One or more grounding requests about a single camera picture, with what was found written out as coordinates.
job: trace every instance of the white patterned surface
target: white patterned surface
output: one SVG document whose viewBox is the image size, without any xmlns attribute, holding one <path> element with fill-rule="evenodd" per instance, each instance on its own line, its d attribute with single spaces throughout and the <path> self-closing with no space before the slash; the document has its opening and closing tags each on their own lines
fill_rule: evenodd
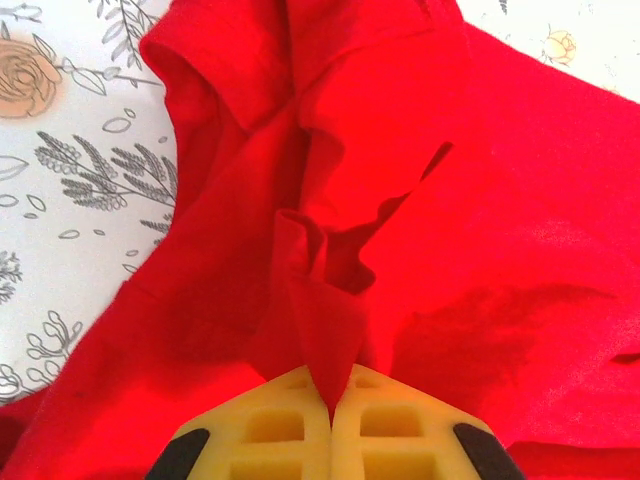
<svg viewBox="0 0 640 480">
<path fill-rule="evenodd" d="M 52 381 L 168 227 L 175 142 L 136 39 L 168 3 L 0 0 L 0 404 Z M 640 3 L 459 4 L 513 48 L 640 102 Z"/>
</svg>

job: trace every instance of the fabric fold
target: fabric fold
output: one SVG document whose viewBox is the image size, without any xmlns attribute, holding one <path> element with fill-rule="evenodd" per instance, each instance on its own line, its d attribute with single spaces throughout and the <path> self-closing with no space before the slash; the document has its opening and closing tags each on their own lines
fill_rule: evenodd
<svg viewBox="0 0 640 480">
<path fill-rule="evenodd" d="M 637 458 L 638 105 L 453 0 L 175 0 L 141 52 L 174 223 L 0 410 L 2 480 L 141 478 L 182 422 L 303 363 L 329 409 L 358 362 L 481 417 L 530 478 Z"/>
</svg>

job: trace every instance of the gray leaf drawing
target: gray leaf drawing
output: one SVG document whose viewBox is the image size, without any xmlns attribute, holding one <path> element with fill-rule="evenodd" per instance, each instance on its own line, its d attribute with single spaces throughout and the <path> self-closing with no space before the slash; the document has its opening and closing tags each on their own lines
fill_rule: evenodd
<svg viewBox="0 0 640 480">
<path fill-rule="evenodd" d="M 45 205 L 45 203 L 35 195 L 27 195 L 27 200 L 29 200 L 29 203 L 33 205 L 33 208 L 35 208 L 36 210 L 40 212 L 47 211 L 47 206 Z"/>
<path fill-rule="evenodd" d="M 122 71 L 120 67 L 109 67 L 102 72 L 102 78 L 107 81 L 113 80 Z"/>
<path fill-rule="evenodd" d="M 0 155 L 0 182 L 20 175 L 29 164 L 16 157 Z"/>
<path fill-rule="evenodd" d="M 111 53 L 111 61 L 115 62 L 129 48 L 129 39 L 122 40 Z"/>
<path fill-rule="evenodd" d="M 62 59 L 61 68 L 64 73 L 71 73 L 76 69 L 75 65 L 73 65 L 73 62 L 69 60 L 67 57 L 64 57 Z"/>
<path fill-rule="evenodd" d="M 116 117 L 111 120 L 107 120 L 102 125 L 102 130 L 108 133 L 122 133 L 129 130 L 131 127 L 131 121 L 124 117 Z"/>
<path fill-rule="evenodd" d="M 18 200 L 13 195 L 9 195 L 9 194 L 0 195 L 0 207 L 5 207 L 5 208 L 15 207 L 19 202 L 20 200 Z"/>
<path fill-rule="evenodd" d="M 71 74 L 73 81 L 80 85 L 82 88 L 89 90 L 90 92 L 96 93 L 98 95 L 105 96 L 107 94 L 107 90 L 104 87 L 104 83 L 98 75 L 95 73 L 86 70 L 86 69 L 78 69 L 74 70 Z"/>
<path fill-rule="evenodd" d="M 55 62 L 56 52 L 49 46 L 49 44 L 47 44 L 47 42 L 42 40 L 35 33 L 33 34 L 33 43 L 35 44 L 38 51 L 45 57 L 47 57 L 51 63 Z"/>
<path fill-rule="evenodd" d="M 105 20 L 111 20 L 113 17 L 120 13 L 120 7 L 114 7 L 109 13 L 104 16 Z"/>
<path fill-rule="evenodd" d="M 9 29 L 7 28 L 7 24 L 4 23 L 4 20 L 0 23 L 0 37 L 2 37 L 3 40 L 11 40 Z"/>
<path fill-rule="evenodd" d="M 120 33 L 124 30 L 124 20 L 120 20 L 119 22 L 111 25 L 104 36 L 102 37 L 102 43 L 109 43 L 111 40 L 116 38 Z"/>
<path fill-rule="evenodd" d="M 80 232 L 77 230 L 65 230 L 58 238 L 61 240 L 74 240 L 80 236 Z"/>
</svg>

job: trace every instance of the floral print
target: floral print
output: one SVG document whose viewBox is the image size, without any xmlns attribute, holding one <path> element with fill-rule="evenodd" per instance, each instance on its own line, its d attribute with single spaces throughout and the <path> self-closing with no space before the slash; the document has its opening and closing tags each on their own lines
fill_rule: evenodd
<svg viewBox="0 0 640 480">
<path fill-rule="evenodd" d="M 56 97 L 62 76 L 36 47 L 0 39 L 0 117 L 35 117 Z"/>
</svg>

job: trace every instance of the lavender sprig drawing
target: lavender sprig drawing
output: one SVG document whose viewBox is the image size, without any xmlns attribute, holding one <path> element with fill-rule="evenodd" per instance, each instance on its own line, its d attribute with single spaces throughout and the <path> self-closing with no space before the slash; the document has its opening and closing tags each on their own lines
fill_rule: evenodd
<svg viewBox="0 0 640 480">
<path fill-rule="evenodd" d="M 178 191 L 175 165 L 141 143 L 135 143 L 132 150 L 113 147 L 109 155 L 103 155 L 78 135 L 72 137 L 80 149 L 46 132 L 38 132 L 38 136 L 44 145 L 36 148 L 36 158 L 41 165 L 63 176 L 60 179 L 65 187 L 62 193 L 76 205 L 103 211 L 120 210 L 128 206 L 126 197 L 135 195 L 171 209 L 175 207 Z M 165 222 L 141 220 L 140 223 L 166 234 L 172 216 L 167 213 L 163 219 Z"/>
<path fill-rule="evenodd" d="M 20 260 L 15 252 L 0 252 L 0 305 L 8 302 L 16 291 L 16 285 L 22 281 Z"/>
</svg>

